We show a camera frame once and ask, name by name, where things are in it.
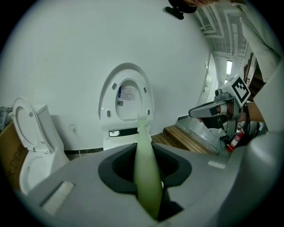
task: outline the white toilet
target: white toilet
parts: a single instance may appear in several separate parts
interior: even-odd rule
[[[13,105],[14,125],[29,152],[20,172],[20,188],[28,194],[38,183],[69,162],[47,105],[31,106],[24,98]]]
[[[150,82],[139,66],[123,63],[109,74],[100,95],[99,119],[103,131],[103,149],[138,142],[139,114],[146,116],[149,133],[154,114]]]

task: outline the white shirt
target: white shirt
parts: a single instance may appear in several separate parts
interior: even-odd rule
[[[282,59],[283,52],[273,30],[251,6],[233,3],[241,12],[244,37],[255,54],[264,82],[267,82]]]

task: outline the toilet tank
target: toilet tank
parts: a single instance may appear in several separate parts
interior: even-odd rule
[[[47,105],[33,105],[44,137],[52,148],[52,151],[64,151],[64,146],[57,130],[52,122]]]

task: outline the fire extinguisher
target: fire extinguisher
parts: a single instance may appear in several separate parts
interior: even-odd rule
[[[243,137],[243,135],[245,134],[244,131],[243,131],[243,129],[238,129],[238,130],[241,132],[241,134],[236,135],[236,136],[233,138],[232,142],[227,146],[227,150],[228,150],[229,152],[232,152],[232,151],[235,149],[235,146],[237,145],[237,143],[240,141],[240,139],[241,139],[241,138]]]

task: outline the fluorescent light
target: fluorescent light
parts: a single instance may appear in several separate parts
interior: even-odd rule
[[[227,61],[227,74],[230,75],[232,71],[233,62]]]

